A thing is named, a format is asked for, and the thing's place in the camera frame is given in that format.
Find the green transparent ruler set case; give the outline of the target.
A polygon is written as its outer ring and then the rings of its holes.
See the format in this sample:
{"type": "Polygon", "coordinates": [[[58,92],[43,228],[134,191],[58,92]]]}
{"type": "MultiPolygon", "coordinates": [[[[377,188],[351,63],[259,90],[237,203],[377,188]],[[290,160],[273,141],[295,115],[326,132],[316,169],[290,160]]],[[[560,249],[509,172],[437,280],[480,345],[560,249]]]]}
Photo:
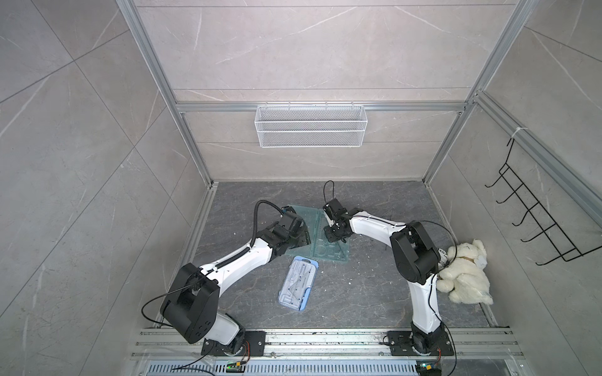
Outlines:
{"type": "Polygon", "coordinates": [[[325,228],[329,227],[327,216],[322,208],[311,208],[293,205],[293,210],[307,224],[310,244],[290,248],[285,255],[302,256],[316,261],[347,263],[349,261],[349,244],[342,241],[329,242],[325,228]]]}

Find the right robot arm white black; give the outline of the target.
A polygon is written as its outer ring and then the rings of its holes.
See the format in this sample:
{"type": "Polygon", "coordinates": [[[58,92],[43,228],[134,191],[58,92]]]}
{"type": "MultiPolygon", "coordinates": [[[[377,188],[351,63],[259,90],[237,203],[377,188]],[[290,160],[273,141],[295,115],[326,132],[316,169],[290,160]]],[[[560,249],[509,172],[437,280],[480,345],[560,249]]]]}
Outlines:
{"type": "Polygon", "coordinates": [[[441,319],[436,292],[438,274],[450,263],[441,261],[441,253],[423,224],[420,221],[404,223],[381,219],[360,208],[349,211],[335,197],[326,200],[323,209],[329,223],[324,228],[329,242],[345,242],[357,234],[391,247],[395,266],[409,284],[412,349],[421,356],[436,351],[441,357],[443,352],[439,344],[449,338],[454,365],[448,374],[452,375],[458,364],[456,344],[448,326],[441,319]]]}

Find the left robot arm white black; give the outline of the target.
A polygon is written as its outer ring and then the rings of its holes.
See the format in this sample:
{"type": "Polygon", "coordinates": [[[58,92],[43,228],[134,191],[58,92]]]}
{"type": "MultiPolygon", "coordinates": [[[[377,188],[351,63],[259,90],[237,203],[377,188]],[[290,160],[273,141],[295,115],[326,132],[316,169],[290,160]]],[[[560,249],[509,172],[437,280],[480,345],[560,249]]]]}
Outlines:
{"type": "Polygon", "coordinates": [[[246,329],[219,312],[219,298],[255,269],[290,248],[309,244],[307,224],[293,207],[260,200],[253,211],[250,241],[213,263],[182,266],[169,291],[160,296],[160,314],[187,343],[207,340],[236,354],[246,342],[246,329]]]}

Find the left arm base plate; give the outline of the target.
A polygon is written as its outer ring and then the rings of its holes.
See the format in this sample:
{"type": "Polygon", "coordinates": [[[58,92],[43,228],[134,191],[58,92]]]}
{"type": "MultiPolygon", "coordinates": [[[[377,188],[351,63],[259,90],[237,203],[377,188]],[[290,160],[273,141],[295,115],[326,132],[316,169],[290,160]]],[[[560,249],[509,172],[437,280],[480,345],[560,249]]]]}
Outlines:
{"type": "Polygon", "coordinates": [[[213,340],[205,340],[202,346],[202,355],[212,355],[216,357],[262,357],[264,355],[267,333],[265,331],[249,331],[243,338],[235,340],[233,345],[222,345],[213,340]]]}

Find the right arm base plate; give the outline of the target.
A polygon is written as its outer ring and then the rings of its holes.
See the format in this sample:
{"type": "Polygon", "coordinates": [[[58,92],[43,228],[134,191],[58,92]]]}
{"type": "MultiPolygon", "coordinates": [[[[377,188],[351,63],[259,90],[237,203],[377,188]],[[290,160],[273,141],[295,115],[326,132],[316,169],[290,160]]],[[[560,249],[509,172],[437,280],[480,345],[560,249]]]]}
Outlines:
{"type": "Polygon", "coordinates": [[[426,335],[421,331],[417,333],[407,330],[389,331],[387,332],[387,345],[394,357],[414,355],[453,357],[455,355],[452,340],[448,337],[448,333],[441,331],[426,335]]]}

